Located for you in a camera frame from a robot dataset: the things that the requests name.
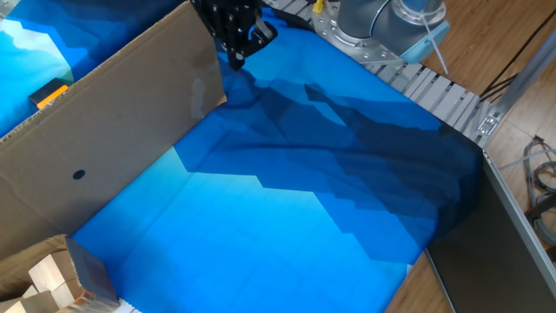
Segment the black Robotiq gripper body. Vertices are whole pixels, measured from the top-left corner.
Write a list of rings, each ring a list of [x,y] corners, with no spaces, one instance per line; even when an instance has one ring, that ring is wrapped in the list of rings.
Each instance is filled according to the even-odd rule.
[[[191,0],[197,15],[209,33],[220,40],[248,37],[261,16],[256,0]]]

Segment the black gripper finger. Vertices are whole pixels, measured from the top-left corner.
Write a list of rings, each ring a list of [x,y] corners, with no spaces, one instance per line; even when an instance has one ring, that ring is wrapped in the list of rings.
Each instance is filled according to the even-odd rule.
[[[226,30],[221,33],[221,45],[228,56],[228,65],[239,70],[245,64],[244,50],[248,46],[248,30]]]
[[[277,30],[272,24],[263,21],[261,18],[256,18],[253,29],[249,35],[247,47],[245,48],[245,56],[250,57],[259,50],[262,50],[271,43],[277,35]]]

